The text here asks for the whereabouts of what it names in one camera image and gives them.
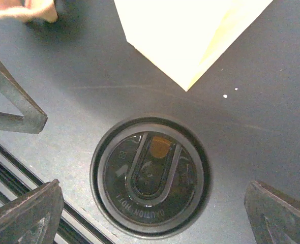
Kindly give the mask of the brown paper bag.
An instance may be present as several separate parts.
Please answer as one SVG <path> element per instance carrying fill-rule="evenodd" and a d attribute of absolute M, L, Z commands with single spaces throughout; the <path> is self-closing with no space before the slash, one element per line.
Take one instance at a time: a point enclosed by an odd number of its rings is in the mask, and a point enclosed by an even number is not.
<path fill-rule="evenodd" d="M 116 1 L 126 40 L 189 90 L 269 1 Z"/>

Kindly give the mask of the black plastic cup lid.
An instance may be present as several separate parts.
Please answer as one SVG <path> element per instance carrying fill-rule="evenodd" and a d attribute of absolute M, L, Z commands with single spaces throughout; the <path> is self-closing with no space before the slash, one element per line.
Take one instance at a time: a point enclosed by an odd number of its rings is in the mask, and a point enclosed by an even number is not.
<path fill-rule="evenodd" d="M 90 185 L 101 214 L 118 230 L 164 239 L 191 226 L 211 193 L 211 167 L 196 134 L 161 114 L 112 126 L 92 157 Z"/>

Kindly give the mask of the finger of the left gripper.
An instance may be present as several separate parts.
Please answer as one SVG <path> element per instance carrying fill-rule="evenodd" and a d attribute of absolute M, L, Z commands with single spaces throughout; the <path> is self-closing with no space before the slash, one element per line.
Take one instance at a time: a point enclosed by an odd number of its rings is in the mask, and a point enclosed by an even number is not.
<path fill-rule="evenodd" d="M 1 61 L 0 93 L 21 112 L 21 115 L 0 112 L 0 130 L 39 134 L 44 129 L 47 114 L 18 84 Z"/>

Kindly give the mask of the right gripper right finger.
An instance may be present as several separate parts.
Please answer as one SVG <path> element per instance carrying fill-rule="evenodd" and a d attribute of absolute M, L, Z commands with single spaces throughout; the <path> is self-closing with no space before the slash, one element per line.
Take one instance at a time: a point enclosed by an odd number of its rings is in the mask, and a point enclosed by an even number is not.
<path fill-rule="evenodd" d="M 253 180 L 244 206 L 257 243 L 300 243 L 300 201 Z"/>

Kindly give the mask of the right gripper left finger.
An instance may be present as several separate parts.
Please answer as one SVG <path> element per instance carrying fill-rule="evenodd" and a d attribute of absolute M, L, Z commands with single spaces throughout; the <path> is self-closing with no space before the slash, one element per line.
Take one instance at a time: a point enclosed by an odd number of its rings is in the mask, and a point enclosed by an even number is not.
<path fill-rule="evenodd" d="M 0 207 L 0 243 L 53 243 L 64 208 L 57 179 Z"/>

